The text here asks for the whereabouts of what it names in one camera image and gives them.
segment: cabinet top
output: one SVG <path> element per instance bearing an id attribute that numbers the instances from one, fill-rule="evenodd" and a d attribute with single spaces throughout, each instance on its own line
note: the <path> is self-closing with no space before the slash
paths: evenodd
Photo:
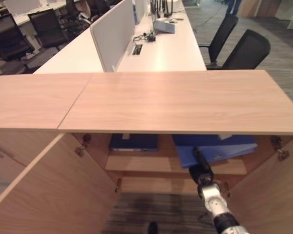
<path id="1" fill-rule="evenodd" d="M 57 129 L 90 77 L 0 76 L 0 129 Z"/>
<path id="2" fill-rule="evenodd" d="M 265 71 L 0 77 L 0 128 L 293 134 L 293 103 Z"/>

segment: desk divider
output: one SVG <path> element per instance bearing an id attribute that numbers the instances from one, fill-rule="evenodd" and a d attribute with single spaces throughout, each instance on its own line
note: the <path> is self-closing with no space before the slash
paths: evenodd
<path id="1" fill-rule="evenodd" d="M 147 12 L 147 0 L 135 0 L 137 21 L 140 22 Z"/>
<path id="2" fill-rule="evenodd" d="M 132 0 L 123 0 L 90 26 L 105 72 L 114 72 L 135 31 Z"/>
<path id="3" fill-rule="evenodd" d="M 5 0 L 4 4 L 13 16 L 27 13 L 41 6 L 40 0 Z"/>

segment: office desk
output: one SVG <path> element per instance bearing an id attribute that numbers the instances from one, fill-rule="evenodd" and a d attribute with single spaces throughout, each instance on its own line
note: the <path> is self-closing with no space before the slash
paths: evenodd
<path id="1" fill-rule="evenodd" d="M 154 43 L 144 42 L 142 53 L 139 56 L 128 55 L 133 46 L 131 42 L 123 55 L 117 72 L 206 70 L 187 14 L 185 12 L 176 13 L 174 17 L 184 19 L 176 24 L 175 34 L 161 34 Z M 149 32 L 151 26 L 151 18 L 144 16 L 142 21 L 136 25 L 135 34 Z M 76 72 L 103 72 L 98 51 L 89 29 L 70 42 L 35 74 Z"/>
<path id="2" fill-rule="evenodd" d="M 103 72 L 90 29 L 87 28 L 41 66 L 35 74 Z"/>
<path id="3" fill-rule="evenodd" d="M 132 55 L 128 46 L 117 72 L 205 71 L 206 66 L 183 5 L 173 18 L 183 18 L 175 24 L 175 34 L 159 34 L 155 42 L 143 44 L 140 55 Z M 145 15 L 136 26 L 135 36 L 149 33 L 152 19 Z"/>
<path id="4" fill-rule="evenodd" d="M 32 9 L 29 12 L 26 12 L 26 13 L 18 15 L 18 16 L 14 16 L 13 18 L 14 18 L 16 24 L 19 26 L 19 25 L 22 25 L 22 24 L 30 21 L 29 17 L 27 16 L 28 14 L 36 13 L 38 11 L 45 11 L 48 9 L 58 10 L 64 6 L 66 6 L 66 2 L 64 0 L 61 0 L 61 1 L 53 2 L 53 3 L 49 3 L 48 5 L 42 5 L 39 8 Z"/>

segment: shoe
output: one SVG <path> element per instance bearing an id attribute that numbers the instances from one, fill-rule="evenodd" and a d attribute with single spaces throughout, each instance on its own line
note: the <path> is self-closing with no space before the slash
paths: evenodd
<path id="1" fill-rule="evenodd" d="M 158 234 L 157 222 L 150 222 L 147 229 L 147 234 Z"/>

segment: wooden cabinet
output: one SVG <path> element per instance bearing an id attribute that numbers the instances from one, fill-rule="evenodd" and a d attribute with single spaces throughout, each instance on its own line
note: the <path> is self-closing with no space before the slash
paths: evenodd
<path id="1" fill-rule="evenodd" d="M 159 151 L 109 152 L 112 133 L 160 134 Z M 98 234 L 122 191 L 196 194 L 170 134 L 257 135 L 216 179 L 246 228 L 293 233 L 293 103 L 255 70 L 0 77 L 0 234 Z"/>
<path id="2" fill-rule="evenodd" d="M 55 132 L 0 131 L 0 177 L 12 182 L 57 135 Z"/>
<path id="3" fill-rule="evenodd" d="M 59 134 L 0 196 L 0 234 L 99 233 L 119 190 L 71 134 Z"/>
<path id="4" fill-rule="evenodd" d="M 228 206 L 254 234 L 293 234 L 293 140 L 231 190 Z"/>

